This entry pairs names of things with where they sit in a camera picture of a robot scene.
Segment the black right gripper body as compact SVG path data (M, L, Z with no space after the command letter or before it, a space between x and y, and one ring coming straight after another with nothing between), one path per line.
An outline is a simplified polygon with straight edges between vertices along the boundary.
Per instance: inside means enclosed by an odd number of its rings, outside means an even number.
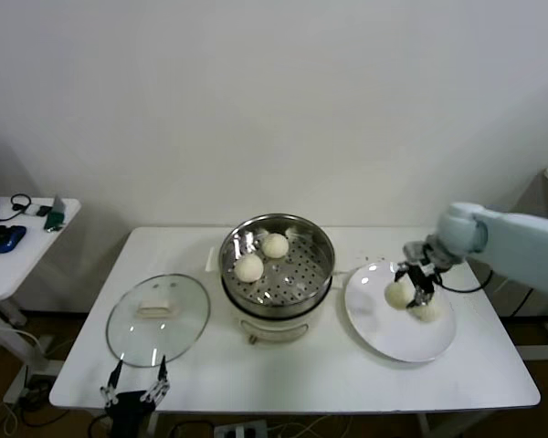
M436 275L425 272L420 265L407 265L407 274L416 293L421 297L433 297L435 294Z

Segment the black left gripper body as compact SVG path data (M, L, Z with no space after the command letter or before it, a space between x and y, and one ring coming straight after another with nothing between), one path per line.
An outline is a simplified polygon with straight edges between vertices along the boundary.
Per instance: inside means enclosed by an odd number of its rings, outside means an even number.
M123 392L117 403L107 403L105 413L111 418L111 438L136 438L142 422L155 410L155 401L144 391Z

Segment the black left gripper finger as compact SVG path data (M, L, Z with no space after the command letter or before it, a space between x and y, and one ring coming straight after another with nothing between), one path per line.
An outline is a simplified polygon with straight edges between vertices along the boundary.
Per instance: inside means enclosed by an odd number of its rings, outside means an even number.
M160 364L160 368L157 374L157 381L154 383L145 393L140 397L141 402L159 404L167 392L170 390L170 383L168 381L168 370L166 367L166 357Z
M100 395L104 400L105 407L111 407L112 404L117 404L119 399L116 395L117 384L121 375L121 360L111 372L108 382L105 386L100 387Z

